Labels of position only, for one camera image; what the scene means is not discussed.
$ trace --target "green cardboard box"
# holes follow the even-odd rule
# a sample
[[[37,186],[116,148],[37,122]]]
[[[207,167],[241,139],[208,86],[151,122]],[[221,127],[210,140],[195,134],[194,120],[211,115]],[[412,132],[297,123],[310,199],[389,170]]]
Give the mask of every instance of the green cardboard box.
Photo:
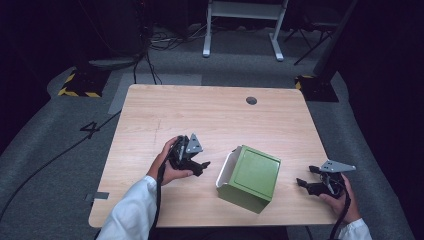
[[[219,198],[260,213],[272,200],[280,162],[248,146],[237,147],[216,181]]]

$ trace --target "table top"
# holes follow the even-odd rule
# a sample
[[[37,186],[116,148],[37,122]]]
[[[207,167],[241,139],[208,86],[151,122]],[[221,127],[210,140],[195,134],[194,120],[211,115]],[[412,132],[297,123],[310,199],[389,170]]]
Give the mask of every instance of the table top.
[[[247,103],[248,97],[257,100]],[[125,192],[177,135],[197,135],[211,164],[199,177],[162,187],[158,227],[333,224],[336,216],[296,178],[319,182],[309,165],[327,159],[311,115],[296,89],[132,85],[112,141],[89,223],[101,227]],[[256,214],[218,198],[215,182],[227,155],[246,145],[281,159],[272,201]]]

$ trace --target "lab coat sleeve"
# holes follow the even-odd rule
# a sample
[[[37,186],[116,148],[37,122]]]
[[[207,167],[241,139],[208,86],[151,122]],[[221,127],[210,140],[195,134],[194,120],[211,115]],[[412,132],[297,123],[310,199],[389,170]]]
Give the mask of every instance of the lab coat sleeve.
[[[156,181],[145,176],[115,205],[97,239],[147,240],[156,208]]]
[[[343,240],[371,240],[370,230],[364,220],[358,219],[343,227],[339,234]]]

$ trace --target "hand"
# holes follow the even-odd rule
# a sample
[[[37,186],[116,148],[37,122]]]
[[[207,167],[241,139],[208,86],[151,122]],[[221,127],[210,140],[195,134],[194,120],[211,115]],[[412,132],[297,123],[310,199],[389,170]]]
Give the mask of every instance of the hand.
[[[349,193],[349,197],[351,199],[349,210],[348,210],[345,218],[343,219],[343,221],[345,223],[349,224],[351,222],[354,222],[354,221],[360,219],[361,215],[359,214],[358,204],[356,202],[355,194],[353,193],[350,182],[345,175],[342,174],[342,177],[345,181],[346,190]],[[331,208],[333,209],[333,211],[337,215],[340,215],[340,213],[343,211],[343,208],[345,206],[346,193],[343,192],[342,196],[340,196],[339,199],[335,199],[335,198],[333,198],[333,197],[331,197],[327,194],[324,194],[324,193],[320,194],[319,198],[321,198],[322,200],[324,200],[324,202],[326,202],[328,205],[330,205]]]
[[[157,181],[158,178],[158,170],[163,161],[165,160],[166,155],[168,154],[171,146],[177,141],[178,137],[174,137],[165,143],[165,146],[162,149],[162,152],[158,154],[155,161],[153,161],[152,166],[150,166],[147,175],[151,176]],[[172,168],[170,163],[166,161],[165,163],[165,173],[163,174],[162,186],[168,184],[174,179],[185,178],[193,175],[193,171],[191,170],[175,170]]]

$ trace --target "black cable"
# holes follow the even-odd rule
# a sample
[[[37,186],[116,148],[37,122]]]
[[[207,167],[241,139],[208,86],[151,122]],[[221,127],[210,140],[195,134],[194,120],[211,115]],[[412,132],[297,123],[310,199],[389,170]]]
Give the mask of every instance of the black cable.
[[[155,82],[155,85],[158,85],[158,83],[156,82],[156,77],[158,78],[158,80],[160,81],[160,84],[162,85],[162,80],[155,73],[154,66],[150,62],[149,52],[146,53],[146,61],[149,64],[150,72],[152,73],[152,77],[153,77],[153,81]]]
[[[308,226],[305,226],[305,228],[306,228],[306,231],[308,232],[309,239],[314,240],[314,238],[312,237],[311,229],[309,229]]]
[[[156,32],[153,34],[153,37],[151,39],[152,42],[167,42],[166,46],[158,46],[155,44],[151,44],[150,48],[157,51],[164,51],[164,50],[172,50],[177,48],[183,43],[189,43],[193,42],[199,38],[202,38],[204,36],[196,36],[202,29],[206,29],[206,25],[199,27],[197,30],[194,30],[193,32],[189,33],[187,39],[177,38],[177,37],[168,37],[168,35],[165,32]]]
[[[165,167],[166,167],[166,161],[168,161],[169,154],[172,151],[171,149],[168,151],[168,153],[165,156],[165,159],[161,163],[159,169],[158,169],[158,175],[156,179],[156,213],[155,213],[155,219],[153,220],[152,227],[150,228],[149,232],[149,240],[155,240],[157,239],[157,232],[156,232],[156,225],[158,223],[159,219],[159,212],[160,212],[160,204],[162,200],[162,182],[163,182],[163,175],[165,174]]]
[[[133,68],[133,77],[134,77],[134,84],[137,84],[137,76],[135,74],[135,70],[137,69],[137,65],[138,63],[141,61],[142,58],[139,58],[137,60],[137,62],[134,64],[134,68]]]
[[[348,193],[346,187],[344,186],[344,184],[341,184],[340,182],[333,180],[333,179],[330,179],[330,181],[332,181],[332,182],[338,184],[340,187],[342,187],[343,190],[345,191],[345,194],[346,194],[345,205],[344,205],[343,211],[340,213],[339,219],[337,219],[337,222],[336,222],[336,224],[334,224],[333,229],[331,230],[331,234],[330,234],[330,239],[335,239],[334,236],[336,236],[336,232],[339,229],[339,226],[342,223],[343,219],[346,217],[347,211],[349,210],[351,199],[350,199],[349,193]]]
[[[31,174],[27,179],[25,179],[25,181],[15,190],[15,192],[12,194],[12,196],[9,198],[9,200],[6,202],[5,206],[3,207],[1,214],[0,214],[0,223],[1,220],[3,219],[4,213],[6,212],[7,208],[9,207],[10,203],[13,201],[13,199],[15,198],[15,196],[19,193],[19,191],[35,176],[37,175],[41,170],[43,170],[44,168],[46,168],[48,165],[50,165],[52,162],[56,161],[58,158],[60,158],[61,156],[65,155],[67,152],[71,151],[72,149],[74,149],[76,146],[80,145],[82,142],[84,142],[85,140],[87,140],[88,138],[91,138],[91,136],[93,135],[94,132],[97,132],[100,130],[100,128],[102,128],[104,125],[106,125],[108,122],[110,122],[113,118],[115,118],[117,115],[119,115],[121,113],[121,111],[117,112],[116,114],[114,114],[112,117],[110,117],[108,120],[106,120],[102,125],[100,125],[98,128],[96,129],[92,129],[90,131],[89,134],[87,134],[87,136],[85,136],[84,138],[82,138],[81,140],[79,140],[78,142],[76,142],[74,145],[72,145],[71,147],[67,148],[65,151],[61,152],[60,154],[58,154],[57,156],[55,156],[54,158],[52,158],[51,160],[49,160],[48,162],[46,162],[43,166],[41,166],[40,168],[38,168],[33,174]]]

